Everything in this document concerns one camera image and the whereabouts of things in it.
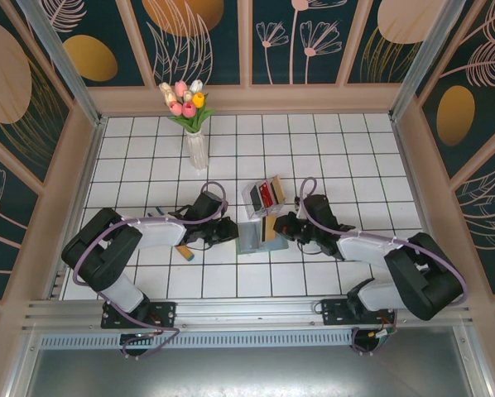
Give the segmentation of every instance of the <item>yellow object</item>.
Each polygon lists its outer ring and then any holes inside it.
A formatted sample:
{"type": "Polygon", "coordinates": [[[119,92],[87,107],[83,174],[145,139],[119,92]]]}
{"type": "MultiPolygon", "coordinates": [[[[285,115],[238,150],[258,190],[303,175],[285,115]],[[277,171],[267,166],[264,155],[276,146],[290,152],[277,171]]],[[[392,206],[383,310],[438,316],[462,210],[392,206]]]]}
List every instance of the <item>yellow object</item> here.
{"type": "Polygon", "coordinates": [[[29,59],[14,36],[0,25],[0,123],[12,124],[23,117],[31,91],[29,59]]]}
{"type": "Polygon", "coordinates": [[[193,254],[186,246],[176,246],[175,248],[188,262],[195,258],[195,254],[193,254]]]}
{"type": "Polygon", "coordinates": [[[191,17],[200,16],[210,31],[223,15],[223,0],[142,0],[142,5],[156,25],[174,36],[195,36],[195,23],[190,22],[191,17]],[[193,16],[187,12],[185,3],[193,16]]]}
{"type": "Polygon", "coordinates": [[[64,48],[79,74],[86,79],[107,81],[117,74],[117,60],[112,51],[94,37],[72,36],[64,42],[64,48]]]}
{"type": "Polygon", "coordinates": [[[428,36],[444,3],[445,0],[382,0],[378,30],[391,43],[420,43],[428,36]]]}
{"type": "Polygon", "coordinates": [[[197,108],[201,108],[205,105],[205,96],[202,93],[195,93],[195,95],[192,97],[192,103],[197,108]]]}
{"type": "Polygon", "coordinates": [[[472,126],[476,104],[472,93],[465,87],[448,88],[437,110],[437,133],[445,145],[460,143],[472,126]]]}

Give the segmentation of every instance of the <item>flower bouquet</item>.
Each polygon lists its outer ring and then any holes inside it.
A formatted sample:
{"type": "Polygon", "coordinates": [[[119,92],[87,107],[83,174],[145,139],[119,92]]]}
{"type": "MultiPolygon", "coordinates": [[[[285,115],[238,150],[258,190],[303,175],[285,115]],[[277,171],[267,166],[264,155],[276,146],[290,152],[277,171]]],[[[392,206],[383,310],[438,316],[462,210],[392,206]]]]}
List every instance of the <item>flower bouquet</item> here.
{"type": "Polygon", "coordinates": [[[190,162],[197,170],[204,170],[209,165],[209,155],[201,125],[214,113],[214,109],[205,109],[207,94],[201,92],[203,88],[204,84],[201,80],[193,81],[190,87],[187,87],[184,81],[178,81],[174,89],[168,83],[159,86],[165,96],[166,106],[174,115],[170,119],[187,131],[190,162]]]}

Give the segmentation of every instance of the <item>yellow tulip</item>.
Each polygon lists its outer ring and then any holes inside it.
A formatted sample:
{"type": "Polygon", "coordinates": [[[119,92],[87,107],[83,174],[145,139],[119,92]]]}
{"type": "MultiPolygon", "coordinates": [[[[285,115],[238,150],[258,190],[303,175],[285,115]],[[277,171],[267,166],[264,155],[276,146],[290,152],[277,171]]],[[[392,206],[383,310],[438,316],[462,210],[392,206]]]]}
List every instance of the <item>yellow tulip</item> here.
{"type": "Polygon", "coordinates": [[[202,93],[195,93],[192,97],[192,103],[197,108],[201,108],[205,104],[205,96],[202,93]]]}

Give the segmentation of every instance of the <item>black grid line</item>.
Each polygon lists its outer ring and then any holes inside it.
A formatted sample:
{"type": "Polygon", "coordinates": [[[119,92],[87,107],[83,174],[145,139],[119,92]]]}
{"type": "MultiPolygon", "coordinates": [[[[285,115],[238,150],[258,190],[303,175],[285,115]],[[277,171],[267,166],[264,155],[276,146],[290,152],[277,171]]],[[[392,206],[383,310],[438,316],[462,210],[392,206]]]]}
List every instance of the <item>black grid line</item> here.
{"type": "MultiPolygon", "coordinates": [[[[263,121],[263,117],[261,115],[257,115],[259,117],[261,117],[261,131],[260,132],[257,132],[257,133],[248,133],[248,134],[242,134],[243,136],[244,135],[247,135],[247,136],[260,136],[262,138],[262,158],[263,158],[263,166],[264,166],[264,175],[265,177],[267,178],[267,163],[266,163],[266,158],[270,158],[270,157],[289,157],[291,158],[291,170],[292,170],[292,176],[293,177],[288,177],[288,178],[281,178],[283,180],[293,180],[293,183],[294,183],[294,192],[295,192],[295,195],[298,194],[298,187],[299,187],[299,184],[300,182],[303,180],[303,178],[297,178],[296,177],[296,163],[294,162],[294,160],[298,160],[296,159],[297,157],[297,153],[294,153],[293,151],[293,146],[292,146],[292,134],[291,134],[291,125],[290,125],[290,118],[288,117],[288,115],[283,115],[286,117],[286,124],[287,124],[287,129],[288,129],[288,132],[280,132],[280,133],[277,133],[277,134],[269,134],[267,133],[265,130],[264,130],[264,121],[263,121]],[[289,141],[289,144],[290,144],[290,153],[289,154],[280,154],[280,155],[267,155],[266,153],[266,142],[264,141],[264,136],[286,136],[288,135],[288,141],[289,141]]],[[[385,203],[386,205],[388,203],[414,203],[415,200],[413,199],[412,201],[410,200],[400,200],[400,201],[387,201],[387,196],[386,196],[386,192],[385,192],[385,187],[384,187],[384,184],[383,184],[383,181],[384,180],[387,180],[389,178],[401,178],[403,176],[406,176],[407,177],[407,172],[406,172],[406,169],[404,170],[401,170],[401,172],[399,173],[399,175],[387,175],[387,176],[384,176],[382,175],[379,171],[379,166],[378,166],[378,155],[401,155],[400,154],[400,151],[397,151],[397,152],[393,152],[393,153],[377,153],[377,151],[375,150],[374,148],[374,145],[372,144],[372,137],[371,137],[371,133],[369,131],[369,128],[368,128],[368,125],[367,125],[367,119],[365,120],[365,123],[366,123],[366,126],[367,126],[367,132],[346,132],[346,133],[349,133],[349,134],[363,134],[363,133],[367,133],[368,134],[368,139],[369,139],[369,142],[371,143],[371,146],[372,146],[372,153],[352,153],[352,155],[374,155],[375,157],[375,163],[376,163],[376,168],[377,168],[377,172],[378,172],[378,175],[371,175],[371,176],[353,176],[353,173],[351,171],[351,175],[349,176],[335,176],[335,177],[326,177],[325,174],[327,173],[327,170],[324,168],[323,166],[323,155],[330,155],[330,153],[321,153],[322,151],[322,148],[320,147],[320,143],[321,143],[321,136],[328,136],[330,134],[339,134],[341,137],[342,137],[342,142],[343,142],[343,145],[344,145],[344,153],[338,153],[338,155],[346,155],[347,157],[347,164],[348,164],[348,167],[349,167],[349,170],[351,170],[350,168],[350,163],[349,163],[349,153],[348,153],[348,150],[347,150],[347,146],[346,146],[346,142],[344,140],[344,133],[343,133],[343,128],[341,128],[341,120],[339,119],[339,116],[337,117],[338,120],[337,122],[339,123],[339,126],[340,126],[340,129],[342,130],[341,132],[318,132],[318,126],[316,126],[316,120],[315,120],[315,117],[312,115],[312,114],[305,114],[304,117],[312,117],[312,121],[314,123],[314,131],[313,132],[308,132],[308,133],[303,133],[303,135],[310,135],[312,134],[312,139],[316,139],[315,143],[317,145],[317,153],[311,153],[311,154],[305,154],[305,155],[301,155],[301,156],[316,156],[317,159],[318,159],[318,162],[320,163],[320,177],[321,179],[323,180],[323,186],[324,186],[324,191],[325,191],[325,194],[327,194],[327,183],[329,180],[331,179],[351,179],[352,181],[352,186],[353,186],[353,201],[338,201],[337,198],[332,198],[333,200],[335,200],[334,202],[331,202],[331,199],[329,198],[329,201],[331,204],[352,204],[352,205],[355,205],[356,206],[356,210],[358,211],[358,219],[359,219],[359,226],[362,227],[363,229],[363,216],[360,212],[360,207],[359,207],[359,204],[362,204],[362,203],[385,203]],[[381,182],[382,182],[382,189],[383,189],[383,194],[384,194],[384,199],[385,201],[381,201],[381,202],[378,202],[378,201],[359,201],[358,200],[358,195],[357,195],[357,192],[356,192],[356,188],[355,188],[355,180],[356,179],[371,179],[371,178],[380,178],[381,182]]],[[[237,220],[239,218],[239,214],[240,214],[240,211],[244,210],[245,208],[245,204],[243,203],[240,203],[240,195],[238,194],[238,186],[240,185],[239,182],[242,182],[243,180],[253,180],[253,178],[243,178],[243,179],[239,179],[238,178],[238,158],[239,157],[259,157],[260,155],[259,154],[252,154],[252,155],[239,155],[238,154],[238,123],[239,123],[239,120],[238,120],[238,117],[235,116],[234,118],[234,130],[233,128],[231,128],[231,132],[233,133],[229,133],[229,131],[224,131],[224,132],[227,132],[225,134],[222,134],[222,133],[219,133],[219,134],[213,134],[213,131],[212,131],[212,126],[211,126],[211,122],[212,122],[212,117],[209,119],[209,132],[208,134],[205,134],[207,135],[207,137],[209,138],[209,142],[208,142],[208,151],[209,151],[209,158],[212,159],[213,158],[224,158],[224,157],[230,157],[230,158],[235,158],[236,161],[236,170],[235,170],[235,178],[222,178],[220,179],[220,181],[235,181],[234,183],[234,194],[235,196],[237,197],[236,199],[236,202],[234,204],[234,207],[235,208],[231,208],[231,210],[233,210],[233,214],[236,216],[237,220]],[[216,155],[216,156],[213,156],[213,157],[210,157],[210,139],[211,139],[211,136],[235,136],[235,149],[236,149],[236,153],[235,155],[216,155]]],[[[206,179],[188,179],[188,178],[183,178],[181,179],[181,161],[182,159],[185,159],[185,158],[188,158],[189,156],[188,155],[185,155],[183,153],[183,148],[186,144],[185,142],[185,138],[184,138],[184,135],[185,135],[185,132],[183,133],[183,135],[180,137],[181,139],[181,143],[178,144],[177,141],[175,141],[174,139],[170,139],[169,140],[169,148],[172,147],[172,148],[175,148],[175,152],[178,152],[179,155],[176,156],[176,155],[170,155],[170,153],[166,153],[166,152],[162,152],[161,155],[156,155],[156,152],[157,152],[157,145],[160,144],[160,139],[161,138],[174,138],[174,137],[177,137],[179,135],[176,135],[175,133],[170,133],[170,134],[165,134],[165,133],[162,133],[164,131],[160,131],[161,128],[160,128],[160,125],[161,125],[161,118],[157,118],[157,124],[156,124],[156,136],[155,136],[155,141],[154,141],[154,150],[153,150],[153,156],[150,157],[136,157],[136,156],[129,156],[129,147],[130,147],[130,142],[131,142],[131,138],[133,137],[148,137],[148,138],[151,138],[151,137],[154,137],[152,135],[132,135],[133,133],[133,128],[135,127],[136,125],[136,119],[134,117],[132,117],[132,122],[129,123],[129,129],[130,129],[130,132],[123,132],[122,129],[119,127],[118,129],[118,134],[121,134],[121,135],[118,135],[118,136],[104,136],[103,137],[103,142],[102,142],[102,145],[100,145],[99,147],[99,153],[97,155],[97,158],[96,158],[96,162],[95,162],[95,165],[94,165],[94,172],[93,172],[93,175],[92,175],[92,181],[90,182],[89,184],[89,192],[88,192],[88,197],[86,199],[86,205],[85,205],[85,208],[84,208],[84,211],[82,212],[81,214],[81,225],[83,225],[84,223],[84,220],[85,220],[85,214],[86,214],[86,211],[89,210],[89,209],[98,209],[98,208],[101,208],[101,207],[90,207],[89,206],[89,201],[90,201],[90,195],[91,195],[91,190],[94,186],[97,186],[96,189],[99,189],[99,187],[101,186],[100,184],[115,184],[117,183],[118,184],[118,190],[117,190],[117,197],[115,198],[115,207],[117,209],[119,208],[140,208],[139,206],[118,206],[117,204],[119,204],[119,201],[120,201],[120,193],[121,193],[121,188],[123,186],[124,183],[138,183],[138,182],[141,182],[141,183],[147,183],[147,196],[145,198],[145,208],[143,208],[143,212],[146,212],[146,208],[149,207],[149,202],[150,202],[150,189],[151,189],[151,183],[154,182],[154,183],[160,183],[160,182],[170,182],[170,183],[176,183],[175,186],[173,186],[173,188],[175,187],[176,188],[176,192],[175,192],[175,197],[173,197],[174,199],[174,206],[178,206],[179,205],[179,200],[180,200],[180,182],[201,182],[201,184],[203,184],[206,180],[209,181],[209,168],[206,170],[206,179]],[[109,151],[106,152],[106,154],[103,155],[103,158],[100,159],[100,151],[103,149],[103,147],[105,146],[106,142],[108,142],[108,140],[110,140],[111,138],[115,138],[115,139],[126,139],[127,140],[127,147],[126,147],[126,155],[124,157],[121,157],[121,156],[118,156],[118,155],[114,155],[113,157],[110,157],[111,154],[109,151]],[[177,179],[153,179],[152,176],[151,176],[151,172],[153,170],[153,166],[154,166],[154,162],[156,161],[156,159],[163,159],[163,158],[179,158],[180,159],[180,163],[179,163],[179,168],[178,168],[178,177],[177,179]],[[124,160],[123,162],[123,170],[122,170],[122,173],[121,173],[121,176],[120,176],[120,180],[119,181],[95,181],[93,182],[93,179],[94,179],[94,176],[96,175],[96,172],[98,172],[97,168],[98,168],[98,165],[99,165],[99,160],[124,160]],[[150,174],[149,174],[149,178],[148,180],[131,180],[131,181],[123,181],[123,176],[124,176],[124,170],[127,168],[127,160],[131,160],[131,159],[141,159],[141,160],[144,160],[144,159],[148,159],[148,160],[151,160],[151,169],[150,169],[150,174]]],[[[114,147],[114,150],[123,150],[123,145],[120,145],[120,146],[116,146],[114,147]]],[[[395,231],[394,229],[394,224],[392,222],[392,215],[391,215],[391,209],[389,208],[389,206],[387,205],[387,210],[389,212],[389,217],[390,217],[390,222],[391,222],[391,227],[392,229],[389,229],[389,231],[386,230],[380,230],[380,231],[376,231],[376,232],[380,232],[380,233],[387,233],[387,232],[391,232],[391,231],[395,231]]],[[[411,231],[411,230],[415,230],[415,231],[418,231],[420,230],[419,228],[405,228],[404,230],[408,230],[408,231],[411,231]]],[[[148,264],[142,264],[141,263],[141,259],[140,259],[140,255],[137,254],[137,263],[135,265],[131,265],[131,267],[134,267],[135,266],[135,275],[134,275],[134,282],[135,280],[137,280],[137,272],[139,271],[139,269],[141,268],[145,268],[145,267],[153,267],[153,266],[166,266],[168,265],[169,266],[169,270],[168,270],[168,276],[167,276],[167,282],[166,282],[166,297],[168,297],[169,294],[171,294],[171,284],[170,284],[170,281],[171,281],[171,267],[172,267],[172,261],[173,261],[173,249],[171,248],[170,249],[170,257],[168,258],[168,261],[164,260],[164,263],[161,264],[161,265],[148,265],[148,264]]],[[[305,257],[302,253],[299,256],[296,257],[295,260],[293,261],[290,261],[290,260],[285,260],[283,259],[282,261],[278,261],[278,262],[275,262],[275,261],[272,261],[272,257],[271,257],[271,254],[267,254],[267,258],[264,257],[260,260],[256,259],[256,260],[253,260],[253,261],[246,261],[245,263],[239,263],[238,261],[238,256],[236,256],[236,260],[234,261],[233,263],[233,257],[231,257],[231,260],[227,260],[227,262],[230,262],[230,263],[206,263],[206,258],[205,257],[205,252],[202,254],[203,255],[203,259],[202,259],[202,274],[201,274],[201,291],[200,291],[200,297],[204,297],[204,277],[205,277],[205,271],[204,271],[204,268],[206,266],[220,266],[220,265],[235,265],[235,270],[236,270],[236,275],[235,275],[235,278],[236,278],[236,297],[238,297],[238,287],[239,287],[239,279],[238,279],[238,267],[239,265],[268,265],[269,268],[270,268],[270,272],[269,272],[269,277],[270,277],[270,295],[269,296],[274,296],[274,293],[273,293],[273,271],[272,271],[272,264],[274,263],[301,263],[303,265],[303,277],[304,277],[304,281],[305,281],[305,295],[308,295],[308,281],[306,279],[306,272],[305,272],[305,263],[334,263],[334,261],[313,261],[311,260],[311,258],[307,258],[305,257]]],[[[338,278],[339,278],[339,289],[340,289],[340,293],[342,291],[342,283],[341,283],[341,279],[340,279],[340,274],[339,274],[339,262],[338,261],[335,261],[336,263],[336,269],[337,269],[337,275],[338,275],[338,278]]],[[[192,265],[192,263],[180,263],[179,264],[180,266],[185,266],[185,265],[192,265]]],[[[66,286],[67,286],[67,283],[69,283],[69,275],[66,279],[66,284],[65,284],[65,289],[66,289],[66,286]]]]}

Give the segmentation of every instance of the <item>decorative wallpaper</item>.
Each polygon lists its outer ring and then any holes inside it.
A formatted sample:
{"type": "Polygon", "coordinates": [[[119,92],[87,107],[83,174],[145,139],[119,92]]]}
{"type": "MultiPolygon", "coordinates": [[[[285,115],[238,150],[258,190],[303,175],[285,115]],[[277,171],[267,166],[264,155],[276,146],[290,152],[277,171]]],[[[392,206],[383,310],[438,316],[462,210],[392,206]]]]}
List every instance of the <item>decorative wallpaper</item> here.
{"type": "Polygon", "coordinates": [[[401,83],[444,0],[374,0],[348,83],[401,83]]]}
{"type": "Polygon", "coordinates": [[[459,17],[457,18],[457,21],[455,22],[454,27],[450,30],[448,37],[446,37],[446,40],[445,40],[444,44],[442,45],[442,47],[439,51],[439,54],[437,54],[437,56],[433,60],[432,64],[430,65],[428,72],[425,74],[421,83],[417,87],[417,89],[416,89],[416,96],[417,97],[420,97],[422,90],[428,84],[428,81],[430,80],[431,74],[435,70],[435,64],[437,64],[437,62],[439,62],[439,60],[442,59],[443,55],[445,54],[446,50],[448,49],[450,42],[452,41],[452,39],[455,36],[455,33],[457,32],[457,30],[459,29],[459,27],[463,23],[464,18],[466,17],[466,14],[469,12],[472,5],[473,5],[473,0],[466,0],[465,1],[464,5],[463,5],[463,9],[461,10],[459,17]]]}
{"type": "Polygon", "coordinates": [[[495,154],[455,194],[495,294],[495,154]]]}
{"type": "Polygon", "coordinates": [[[0,142],[43,181],[69,113],[0,8],[0,142]]]}
{"type": "Polygon", "coordinates": [[[335,83],[356,5],[347,0],[253,0],[252,83],[335,83]]]}
{"type": "Polygon", "coordinates": [[[240,84],[237,0],[132,0],[157,84],[240,84]]]}
{"type": "Polygon", "coordinates": [[[0,162],[0,299],[22,247],[38,196],[0,162]]]}
{"type": "Polygon", "coordinates": [[[486,2],[422,110],[450,177],[495,133],[495,0],[486,2]]]}

